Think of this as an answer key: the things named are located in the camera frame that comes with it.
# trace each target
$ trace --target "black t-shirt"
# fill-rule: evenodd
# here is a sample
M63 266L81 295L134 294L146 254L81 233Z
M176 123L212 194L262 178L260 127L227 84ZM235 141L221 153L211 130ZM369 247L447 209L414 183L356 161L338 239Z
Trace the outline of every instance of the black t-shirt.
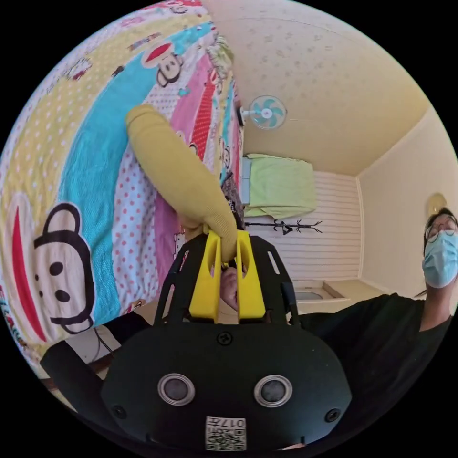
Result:
M337 313L300 316L303 329L323 339L340 359L353 396L331 434L308 445L310 452L321 453L362 431L415 383L451 319L420 332L424 304L392 294Z

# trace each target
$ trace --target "glasses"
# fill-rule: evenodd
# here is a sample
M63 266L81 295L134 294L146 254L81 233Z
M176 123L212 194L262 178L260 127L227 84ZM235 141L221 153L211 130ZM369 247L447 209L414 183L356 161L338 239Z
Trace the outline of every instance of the glasses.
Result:
M438 238L440 231L444 231L449 236L452 236L458 232L458 225L456 220L453 218L448 218L443 223L433 224L425 232L426 240L429 243L434 242Z

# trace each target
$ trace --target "camera lens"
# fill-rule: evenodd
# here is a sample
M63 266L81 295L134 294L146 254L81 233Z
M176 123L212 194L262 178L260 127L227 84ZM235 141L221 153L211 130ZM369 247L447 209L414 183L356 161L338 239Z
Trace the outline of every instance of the camera lens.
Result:
M157 384L159 396L172 406L189 404L196 393L193 383L182 374L167 374Z
M263 407L280 407L288 402L291 395L291 382L282 375L268 375L254 388L254 398Z

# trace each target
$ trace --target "screw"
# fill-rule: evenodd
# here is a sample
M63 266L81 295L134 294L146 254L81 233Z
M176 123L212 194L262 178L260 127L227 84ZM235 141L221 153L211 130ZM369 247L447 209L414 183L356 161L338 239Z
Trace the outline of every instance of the screw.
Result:
M227 332L223 332L218 334L216 340L220 345L230 345L232 343L232 336Z
M121 406L113 406L112 410L114 415L118 417L120 420L124 420L125 418L127 418L127 413Z
M332 423L340 417L340 409L331 409L325 416L324 420L326 423Z

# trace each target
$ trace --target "black cable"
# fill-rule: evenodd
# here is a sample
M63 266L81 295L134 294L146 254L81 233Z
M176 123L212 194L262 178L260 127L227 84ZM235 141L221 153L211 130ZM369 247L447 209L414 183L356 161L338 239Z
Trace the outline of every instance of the black cable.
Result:
M92 360L89 361L89 363L93 363L97 357L99 356L99 353L100 353L100 340L97 338L97 351L95 352L95 356L94 358L92 358Z
M100 337L99 332L95 328L93 328L93 329L94 329L95 335L97 336L97 339L99 339L99 342L111 353L111 356L114 358L115 354L113 353L113 350Z

